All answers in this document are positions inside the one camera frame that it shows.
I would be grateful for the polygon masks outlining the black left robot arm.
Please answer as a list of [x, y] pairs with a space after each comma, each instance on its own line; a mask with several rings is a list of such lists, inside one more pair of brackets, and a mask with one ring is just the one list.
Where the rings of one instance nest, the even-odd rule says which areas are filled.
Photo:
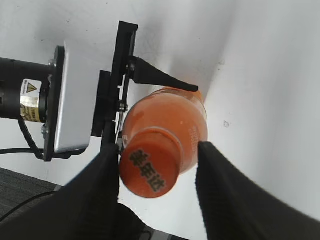
[[130, 81], [196, 92], [196, 85], [134, 56], [137, 30], [136, 24], [119, 22], [111, 71], [71, 42], [57, 46], [49, 64], [2, 58], [0, 116], [18, 122], [28, 147], [1, 153], [32, 153], [50, 162], [81, 155], [91, 137], [101, 138], [102, 146], [115, 144], [128, 110]]

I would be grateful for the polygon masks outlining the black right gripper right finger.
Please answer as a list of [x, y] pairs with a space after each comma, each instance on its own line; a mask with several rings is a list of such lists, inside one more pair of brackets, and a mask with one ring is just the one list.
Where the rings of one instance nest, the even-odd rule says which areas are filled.
[[209, 240], [318, 240], [319, 221], [278, 200], [211, 142], [198, 143], [196, 191]]

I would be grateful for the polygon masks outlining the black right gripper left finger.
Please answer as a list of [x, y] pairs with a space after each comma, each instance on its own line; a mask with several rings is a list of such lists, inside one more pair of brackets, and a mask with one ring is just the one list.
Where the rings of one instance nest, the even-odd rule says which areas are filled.
[[70, 183], [0, 226], [2, 240], [138, 240], [145, 223], [120, 204], [118, 154], [100, 153]]

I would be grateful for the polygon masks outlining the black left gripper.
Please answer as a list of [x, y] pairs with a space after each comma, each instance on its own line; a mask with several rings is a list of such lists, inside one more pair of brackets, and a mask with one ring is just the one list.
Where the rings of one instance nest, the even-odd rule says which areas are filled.
[[116, 36], [111, 71], [99, 72], [98, 89], [91, 135], [101, 138], [101, 151], [121, 155], [122, 132], [116, 128], [117, 113], [128, 110], [129, 79], [136, 84], [170, 87], [197, 92], [199, 87], [180, 81], [134, 56], [138, 25], [120, 21]]

